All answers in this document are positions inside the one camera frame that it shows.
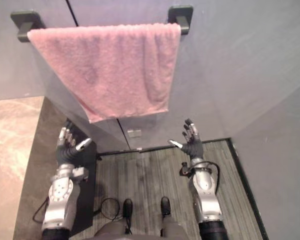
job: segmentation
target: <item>wooden floor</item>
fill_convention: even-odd
[[[261,240],[257,221],[227,142],[205,143],[203,147],[205,159],[218,163],[221,168],[217,197],[229,239]],[[162,228],[160,200],[162,196],[167,196],[173,217],[184,227],[190,240],[201,239],[188,191],[189,180],[179,176],[181,163],[187,159],[177,148],[103,156],[102,161],[97,163],[95,208],[105,198],[117,198],[121,206],[126,198],[131,198],[132,232],[159,236]],[[92,237],[108,222],[110,220],[99,214],[92,227],[71,239]]]

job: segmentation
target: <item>black glove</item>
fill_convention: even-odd
[[[168,142],[171,145],[180,148],[181,151],[190,156],[190,159],[202,159],[204,156],[204,148],[195,124],[188,118],[185,120],[185,125],[183,125],[183,127],[186,131],[183,131],[182,135],[185,137],[187,143],[181,144],[174,140],[169,140]]]

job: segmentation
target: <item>robot finger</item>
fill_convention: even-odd
[[[185,140],[187,141],[187,142],[189,142],[189,136],[188,136],[188,134],[186,133],[186,132],[182,132],[182,135],[184,136],[184,138],[185,138]]]
[[[194,134],[196,134],[192,128],[192,125],[194,125],[194,123],[190,120],[190,118],[188,118],[184,122],[185,122],[186,126],[189,128],[189,133],[190,133],[190,136],[192,137]]]
[[[72,141],[70,142],[71,147],[74,147],[76,145],[76,139],[73,138]]]
[[[65,123],[65,138],[68,139],[68,135],[70,134],[71,132],[71,128],[73,127],[73,123],[70,122],[68,119],[66,120],[66,123]]]
[[[190,131],[192,132],[193,135],[198,135],[199,134],[195,124],[190,120],[190,118],[185,120],[185,123],[188,125],[188,127],[189,127],[189,129],[190,129]]]
[[[188,125],[186,125],[186,124],[184,124],[183,127],[184,127],[184,129],[186,130],[186,133],[187,133],[187,135],[188,135],[188,138],[190,139],[191,136],[193,135],[191,129],[190,129],[190,128],[188,127]]]
[[[69,132],[69,134],[68,134],[68,136],[67,136],[67,138],[66,138],[66,141],[67,141],[69,144],[71,144],[72,139],[73,139],[73,134],[72,134],[71,132]]]
[[[80,142],[78,145],[75,146],[75,149],[78,152],[81,152],[83,149],[85,149],[90,143],[92,142],[91,138],[87,138],[85,140],[83,140],[82,142]]]
[[[178,147],[179,149],[182,149],[183,145],[175,140],[168,140],[168,143],[172,146]]]
[[[61,145],[65,144],[65,141],[66,141],[65,135],[66,135],[66,127],[64,126],[60,130],[59,138],[58,138],[58,141],[56,143],[57,146],[61,146]]]

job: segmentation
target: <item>floor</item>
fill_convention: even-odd
[[[43,97],[0,101],[0,240],[11,240]]]
[[[262,235],[227,142],[205,143],[203,147],[205,159],[218,163],[221,168],[217,197],[229,239],[261,240]],[[100,206],[105,198],[116,198],[121,206],[126,198],[131,198],[134,207],[132,232],[159,236],[162,228],[160,199],[167,196],[171,201],[172,215],[187,231],[190,240],[200,239],[188,191],[189,180],[179,176],[181,163],[187,159],[177,148],[103,156],[97,163],[95,207]],[[72,239],[89,238],[109,221],[100,214],[95,217],[92,227]]]
[[[33,139],[26,171],[31,181],[25,181],[22,190],[22,195],[25,192],[30,197],[24,199],[27,204],[18,210],[19,228],[14,232],[14,239],[39,239],[41,235],[41,225],[34,223],[31,217],[49,189],[49,178],[56,169],[55,140],[65,121],[65,116],[50,101],[45,99],[42,105],[42,100],[38,98],[36,103],[30,103],[27,99],[18,99],[6,102],[6,105],[1,103],[0,106],[1,240],[12,239],[22,181]],[[24,106],[28,113],[18,110],[21,106]],[[29,131],[35,132],[37,122],[38,130],[33,138]],[[217,197],[229,239],[261,240],[260,230],[227,143],[210,142],[205,143],[203,147],[205,159],[217,162],[221,167]],[[103,156],[96,169],[95,209],[106,197],[117,198],[121,204],[125,198],[131,198],[134,203],[132,232],[158,236],[161,229],[160,199],[162,196],[168,196],[171,200],[172,214],[185,228],[190,240],[200,239],[188,191],[188,179],[179,176],[181,162],[185,159],[187,157],[176,148]],[[107,222],[108,219],[98,215],[94,218],[92,227],[71,239],[92,237]]]

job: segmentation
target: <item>robotic arm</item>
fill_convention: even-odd
[[[227,230],[223,223],[222,212],[216,197],[218,180],[212,177],[211,165],[218,165],[203,159],[203,145],[195,124],[187,119],[182,132],[187,143],[181,144],[169,140],[171,145],[181,149],[190,156],[190,167],[187,162],[182,163],[181,176],[189,178],[189,190],[192,195],[193,209],[199,226],[202,240],[228,240]]]
[[[88,178],[88,170],[76,168],[74,160],[79,152],[92,140],[85,139],[76,145],[71,133],[72,123],[62,127],[56,147],[58,169],[51,178],[52,185],[48,192],[49,204],[42,224],[43,240],[67,240],[72,230],[76,212],[77,199],[80,194],[79,183]]]

